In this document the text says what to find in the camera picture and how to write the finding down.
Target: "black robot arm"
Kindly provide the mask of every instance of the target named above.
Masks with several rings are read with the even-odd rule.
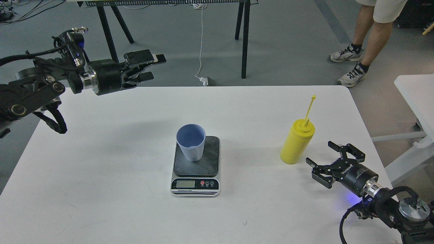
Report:
[[[54,48],[40,52],[9,56],[0,59],[0,66],[22,59],[33,59],[34,67],[17,73],[17,80],[0,84],[0,138],[4,137],[14,121],[33,113],[58,133],[66,132],[66,124],[57,110],[61,104],[59,95],[65,87],[59,81],[67,80],[74,94],[93,89],[104,95],[135,88],[139,83],[153,79],[145,69],[166,62],[163,54],[155,55],[147,50],[126,53],[125,62],[111,59],[90,61],[84,51],[85,27],[73,28],[52,37]],[[58,52],[60,57],[43,59],[39,56]],[[48,110],[56,121],[36,110]]]
[[[355,146],[336,145],[329,141],[329,147],[339,152],[341,157],[331,165],[317,165],[313,160],[306,158],[306,163],[312,168],[312,178],[327,188],[331,188],[335,181],[341,182],[352,193],[362,198],[342,217],[339,233],[343,244],[346,244],[342,232],[343,221],[351,212],[355,212],[360,219],[381,219],[387,226],[401,233],[404,244],[434,243],[434,202],[426,204],[407,186],[390,190],[379,185],[378,174],[360,164],[365,160],[365,154]],[[355,159],[348,158],[347,153]],[[399,192],[407,192],[410,197],[397,202],[392,197]]]

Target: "person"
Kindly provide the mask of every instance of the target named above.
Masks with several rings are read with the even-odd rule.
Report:
[[[407,0],[356,1],[362,6],[357,16],[352,42],[344,50],[330,55],[330,59],[334,62],[345,60],[358,62],[350,72],[338,79],[338,84],[346,87],[353,87],[366,77],[369,66],[389,40],[393,21],[407,2]],[[362,55],[362,44],[371,27],[366,51]]]

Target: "plastic cup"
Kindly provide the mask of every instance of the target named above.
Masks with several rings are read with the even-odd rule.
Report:
[[[200,125],[188,124],[182,126],[176,133],[176,142],[188,161],[198,161],[205,146],[205,130]]]

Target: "table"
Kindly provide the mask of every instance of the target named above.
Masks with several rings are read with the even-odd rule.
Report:
[[[62,96],[68,132],[40,123],[0,195],[3,243],[340,243],[339,222],[358,202],[341,184],[326,189],[303,159],[279,152],[292,123],[316,127],[302,158],[330,164],[332,140],[352,143],[391,188],[348,89],[342,86],[138,87]],[[220,138],[221,191],[170,192],[176,131],[201,125]],[[351,214],[348,243],[400,243],[378,219]]]
[[[418,118],[426,136],[385,167],[392,184],[421,170],[434,156],[434,74],[398,76],[395,85]]]
[[[130,43],[134,43],[134,39],[128,30],[128,27],[122,18],[121,13],[117,6],[120,5],[162,5],[162,4],[192,4],[192,3],[239,3],[237,25],[235,29],[235,40],[240,37],[241,20],[244,16],[243,23],[243,53],[241,60],[241,78],[246,78],[247,72],[247,46],[249,43],[249,22],[250,22],[250,6],[252,5],[250,0],[95,0],[95,1],[77,1],[67,0],[71,2],[78,2],[81,7],[85,2],[87,6],[94,6],[98,10],[99,19],[101,20],[102,29],[104,30],[105,39],[107,41],[108,49],[115,62],[119,62],[118,55],[116,54],[115,44],[113,43],[110,27],[105,15],[104,6],[110,6],[115,14],[119,24],[124,31]]]

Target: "black table leg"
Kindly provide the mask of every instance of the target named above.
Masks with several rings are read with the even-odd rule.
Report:
[[[112,7],[113,12],[115,13],[116,18],[119,21],[119,24],[122,27],[122,30],[124,31],[125,35],[127,36],[128,41],[130,43],[134,43],[133,37],[131,36],[131,33],[128,30],[127,25],[125,24],[124,18],[122,18],[121,13],[119,12],[118,6],[111,6],[111,7]]]
[[[112,34],[110,33],[110,27],[107,22],[107,16],[105,16],[104,7],[97,6],[96,9],[98,10],[99,19],[101,20],[102,29],[104,30],[105,39],[107,40],[112,60],[118,63],[118,55],[116,54],[115,44],[113,43]]]
[[[237,27],[235,29],[235,40],[238,40],[240,37],[241,19],[243,18],[243,9],[244,9],[244,3],[240,3],[238,7]]]
[[[244,4],[244,29],[243,29],[243,60],[241,64],[241,78],[246,78],[247,71],[247,45],[249,43],[249,20],[250,20],[250,0]]]

